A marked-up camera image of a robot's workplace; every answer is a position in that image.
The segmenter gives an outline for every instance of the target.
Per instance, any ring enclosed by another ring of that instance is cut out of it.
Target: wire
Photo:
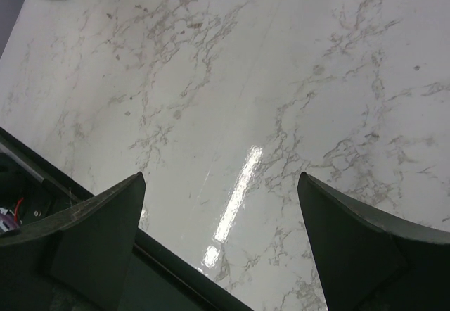
[[[20,204],[23,201],[23,197],[17,202],[17,205],[15,206],[15,210],[14,210],[14,222],[19,222],[19,207]]]

